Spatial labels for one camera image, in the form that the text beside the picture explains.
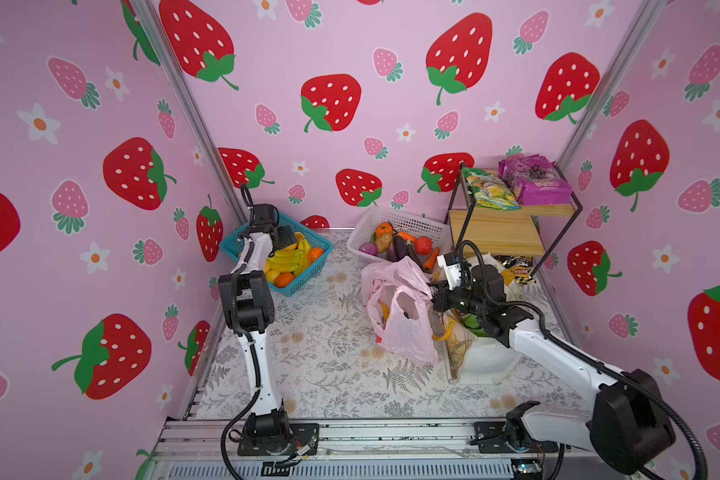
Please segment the green chips bag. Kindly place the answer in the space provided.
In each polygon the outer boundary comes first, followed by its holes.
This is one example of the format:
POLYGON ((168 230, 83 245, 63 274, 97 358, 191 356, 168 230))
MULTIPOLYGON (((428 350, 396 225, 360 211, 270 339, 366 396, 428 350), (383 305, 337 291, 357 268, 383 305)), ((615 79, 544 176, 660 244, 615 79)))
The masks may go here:
POLYGON ((487 337, 486 332, 480 326, 478 319, 475 315, 462 316, 461 323, 467 331, 471 332, 476 337, 487 337))

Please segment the white paper grocery bag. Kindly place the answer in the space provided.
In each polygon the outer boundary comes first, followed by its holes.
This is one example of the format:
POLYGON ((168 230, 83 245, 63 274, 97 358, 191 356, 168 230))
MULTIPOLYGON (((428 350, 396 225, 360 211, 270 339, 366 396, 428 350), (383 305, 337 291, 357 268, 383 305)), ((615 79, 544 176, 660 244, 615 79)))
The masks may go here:
MULTIPOLYGON (((483 255, 487 265, 494 266, 501 278, 504 267, 491 255, 483 255)), ((515 283, 506 285, 504 292, 508 300, 520 298, 515 283)), ((493 338, 476 337, 467 331, 461 317, 467 315, 455 309, 445 312, 445 343, 453 383, 497 385, 501 383, 520 361, 520 355, 503 346, 493 338)))

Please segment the pink plastic grocery bag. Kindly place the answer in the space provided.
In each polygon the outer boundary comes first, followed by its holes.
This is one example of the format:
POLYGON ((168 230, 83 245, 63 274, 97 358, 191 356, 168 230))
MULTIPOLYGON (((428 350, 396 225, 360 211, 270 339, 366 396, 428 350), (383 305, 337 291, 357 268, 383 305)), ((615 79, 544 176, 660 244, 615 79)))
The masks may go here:
POLYGON ((383 349, 416 366, 438 362, 429 318, 432 293, 428 278, 413 260, 406 257, 365 266, 361 295, 383 349))

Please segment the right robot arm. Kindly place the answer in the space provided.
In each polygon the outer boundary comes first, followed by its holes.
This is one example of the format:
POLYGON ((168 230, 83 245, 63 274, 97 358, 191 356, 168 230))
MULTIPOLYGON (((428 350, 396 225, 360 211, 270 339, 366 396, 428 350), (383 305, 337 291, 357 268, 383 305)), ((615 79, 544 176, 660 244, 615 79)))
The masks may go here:
POLYGON ((505 416, 497 438, 514 451, 551 442, 596 453, 613 470, 649 479, 648 463, 682 436, 692 453, 695 479, 709 475, 700 441, 684 419, 662 398, 656 380, 636 369, 620 371, 555 336, 545 315, 526 301, 509 301, 504 280, 481 254, 470 263, 464 253, 475 250, 468 240, 440 255, 445 278, 433 283, 434 310, 457 310, 476 318, 490 338, 541 364, 573 388, 589 410, 557 409, 528 401, 505 416))

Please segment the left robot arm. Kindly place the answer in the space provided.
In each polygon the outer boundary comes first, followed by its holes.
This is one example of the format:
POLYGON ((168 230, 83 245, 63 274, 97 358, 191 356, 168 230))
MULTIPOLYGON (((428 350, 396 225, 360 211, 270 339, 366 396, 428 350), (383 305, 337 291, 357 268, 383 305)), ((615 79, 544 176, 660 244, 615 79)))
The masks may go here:
POLYGON ((275 305, 265 278, 266 260, 296 242, 292 229, 279 224, 278 209, 253 202, 247 186, 241 194, 249 208, 249 223, 238 238, 243 250, 232 272, 219 279, 222 312, 227 328, 240 342, 252 395, 235 420, 244 420, 239 455, 279 455, 292 446, 284 403, 271 378, 266 329, 275 320, 275 305))

